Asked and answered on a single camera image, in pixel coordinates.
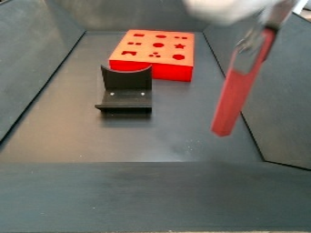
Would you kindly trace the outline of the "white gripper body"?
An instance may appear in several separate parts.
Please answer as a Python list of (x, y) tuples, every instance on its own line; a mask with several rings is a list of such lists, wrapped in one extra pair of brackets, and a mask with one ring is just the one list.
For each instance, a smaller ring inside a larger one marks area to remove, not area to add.
[(191, 16), (219, 25), (231, 25), (279, 2), (280, 0), (183, 0)]

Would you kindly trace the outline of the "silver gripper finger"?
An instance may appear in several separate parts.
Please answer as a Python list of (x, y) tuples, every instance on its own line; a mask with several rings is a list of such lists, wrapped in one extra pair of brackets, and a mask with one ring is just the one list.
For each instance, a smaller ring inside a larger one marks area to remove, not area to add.
[(262, 21), (258, 21), (246, 36), (236, 44), (236, 58), (234, 62), (234, 69), (242, 75), (248, 74), (255, 67), (255, 62), (259, 58), (259, 54), (262, 52), (262, 49), (264, 48), (264, 43), (267, 40), (264, 30), (264, 23)]
[(291, 16), (298, 2), (299, 0), (280, 0), (274, 5), (270, 5), (263, 10), (263, 26), (278, 30)]

